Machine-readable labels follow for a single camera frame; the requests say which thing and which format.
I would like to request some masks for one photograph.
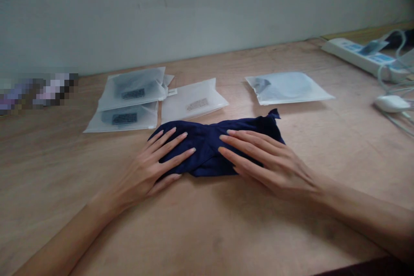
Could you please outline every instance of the packaged clothing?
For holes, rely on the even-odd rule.
[[[270,73],[245,79],[261,106],[335,99],[303,72]]]
[[[250,159],[252,162],[263,166],[261,163],[250,158],[246,154],[225,144],[219,139],[219,136],[226,135],[228,129],[251,130],[268,135],[284,144],[285,142],[283,141],[280,131],[276,125],[275,118],[280,119],[277,109],[270,111],[267,116],[260,116],[255,119],[227,120],[211,125],[203,125],[186,121],[174,121],[161,125],[149,139],[151,139],[162,129],[164,132],[167,132],[174,127],[176,127],[177,130],[169,138],[169,140],[167,140],[167,142],[173,140],[184,132],[187,132],[188,136],[170,153],[164,156],[160,160],[160,163],[164,163],[165,161],[172,159],[174,156],[179,155],[192,147],[197,149],[193,155],[177,167],[164,174],[162,178],[173,173],[182,174],[185,172],[189,172],[194,177],[236,175],[232,163],[218,152],[218,148],[224,146],[235,153]]]
[[[84,133],[120,132],[156,128],[158,101],[106,111],[96,111]]]
[[[216,91],[216,78],[182,86],[177,88],[177,94],[163,101],[161,124],[179,119],[192,119],[228,104]]]
[[[163,83],[164,73],[165,67],[158,67],[110,75],[98,102],[98,111],[164,100],[168,93]]]

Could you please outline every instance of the white mouse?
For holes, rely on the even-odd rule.
[[[397,95],[379,96],[375,101],[380,110],[388,113],[403,112],[411,108],[411,105]]]

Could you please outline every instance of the dark blue cloth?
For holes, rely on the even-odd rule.
[[[186,121],[172,121],[161,125],[149,139],[162,129],[164,132],[167,132],[174,127],[176,127],[177,130],[167,142],[173,140],[184,132],[187,132],[188,136],[183,142],[176,146],[174,150],[164,156],[160,160],[160,163],[164,163],[192,147],[197,149],[193,155],[164,174],[161,178],[173,173],[182,174],[186,172],[189,172],[194,177],[236,175],[237,173],[234,171],[232,163],[218,152],[217,149],[219,147],[226,147],[229,150],[250,159],[254,163],[263,166],[246,154],[222,142],[219,139],[219,136],[226,135],[228,129],[251,130],[268,135],[284,144],[285,142],[280,135],[275,118],[280,119],[277,109],[270,111],[267,116],[260,116],[255,119],[227,120],[210,125]]]

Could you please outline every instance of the frosted plastic bag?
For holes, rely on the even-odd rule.
[[[303,72],[271,73],[245,79],[262,106],[335,99]]]
[[[106,111],[96,111],[84,133],[120,132],[156,128],[158,101]]]
[[[167,97],[161,109],[161,123],[192,119],[211,113],[229,103],[216,91],[216,78],[177,88],[177,94]]]
[[[171,81],[174,79],[175,75],[164,75],[163,85],[168,86]]]
[[[98,102],[98,111],[164,100],[168,93],[163,83],[164,72],[165,67],[158,67],[110,75]]]

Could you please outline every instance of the cable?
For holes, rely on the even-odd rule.
[[[399,46],[399,48],[396,50],[395,52],[395,59],[399,60],[399,58],[401,57],[400,53],[402,48],[405,46],[405,42],[407,41],[407,38],[405,36],[405,33],[400,30],[400,29],[394,29],[391,30],[388,34],[382,36],[379,41],[384,41],[387,37],[389,37],[390,34],[394,33],[394,32],[398,32],[401,35],[401,44]],[[406,64],[402,63],[400,61],[400,63],[404,66],[404,69],[406,69],[407,71],[409,71],[410,73],[414,73],[414,69],[410,66],[407,66]],[[386,95],[391,95],[391,94],[395,94],[398,92],[403,92],[400,97],[403,98],[405,101],[412,103],[414,102],[413,99],[405,99],[404,97],[407,96],[409,93],[414,91],[414,81],[401,81],[395,85],[392,86],[387,86],[384,82],[383,82],[383,70],[385,67],[387,67],[388,69],[388,77],[389,80],[392,80],[392,71],[389,68],[390,63],[388,64],[384,64],[381,65],[378,68],[377,71],[377,79],[378,79],[378,83],[379,85],[385,90]],[[409,108],[409,110],[413,111],[414,110],[414,106],[411,106],[411,108]],[[397,126],[398,128],[400,128],[401,130],[403,130],[404,132],[406,132],[408,135],[414,137],[414,131],[409,130],[408,128],[406,128],[405,126],[403,126],[401,124],[400,121],[396,120],[395,118],[393,118],[388,112],[382,111],[383,115],[388,118],[395,126]],[[414,125],[414,121],[412,119],[412,117],[407,113],[407,112],[402,112],[400,113],[405,119],[408,120],[408,122],[410,122],[412,125]]]

